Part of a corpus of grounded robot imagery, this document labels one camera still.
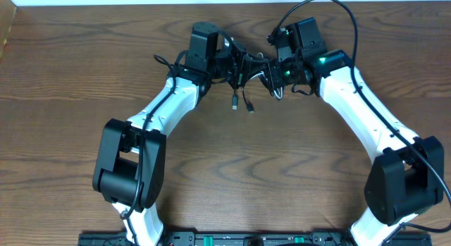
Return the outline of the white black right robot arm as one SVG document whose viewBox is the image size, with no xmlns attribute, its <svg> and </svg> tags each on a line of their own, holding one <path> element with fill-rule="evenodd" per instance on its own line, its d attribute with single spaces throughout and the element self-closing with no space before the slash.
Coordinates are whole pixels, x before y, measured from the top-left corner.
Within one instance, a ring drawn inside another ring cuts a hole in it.
<svg viewBox="0 0 451 246">
<path fill-rule="evenodd" d="M 364 187 L 367 208 L 350 228 L 355 245 L 383 245 L 411 221 L 441 203 L 450 191 L 444 176 L 444 150 L 435 137 L 421 138 L 399 122 L 364 82 L 355 57 L 329 51 L 314 18 L 267 37 L 277 59 L 267 70 L 268 88 L 307 85 L 334 108 L 365 148 L 371 170 Z"/>
</svg>

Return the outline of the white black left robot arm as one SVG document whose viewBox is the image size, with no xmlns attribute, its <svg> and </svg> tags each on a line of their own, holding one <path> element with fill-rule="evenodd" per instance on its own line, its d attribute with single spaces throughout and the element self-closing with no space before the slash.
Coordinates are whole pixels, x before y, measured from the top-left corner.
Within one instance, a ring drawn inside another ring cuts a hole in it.
<svg viewBox="0 0 451 246">
<path fill-rule="evenodd" d="M 156 199 L 173 129 L 213 84 L 231 82 L 237 88 L 265 62 L 206 22 L 192 26 L 189 47 L 174 62 L 158 54 L 154 59 L 168 68 L 163 89 L 129 119 L 106 123 L 92 178 L 93 189 L 118 211 L 129 245 L 157 245 L 163 235 Z"/>
</svg>

